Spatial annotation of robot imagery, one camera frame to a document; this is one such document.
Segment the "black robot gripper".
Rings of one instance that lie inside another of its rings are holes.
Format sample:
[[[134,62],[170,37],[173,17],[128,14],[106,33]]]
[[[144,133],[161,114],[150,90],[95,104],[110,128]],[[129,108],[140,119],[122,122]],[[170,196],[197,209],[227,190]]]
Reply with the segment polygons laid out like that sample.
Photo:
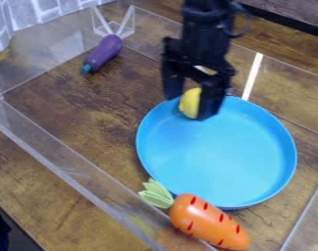
[[[160,74],[166,100],[181,95],[184,79],[194,66],[207,67],[220,75],[235,75],[235,69],[224,58],[233,24],[231,1],[185,0],[180,14],[181,37],[162,39]],[[228,77],[212,77],[201,82],[200,121],[219,113],[229,88]]]

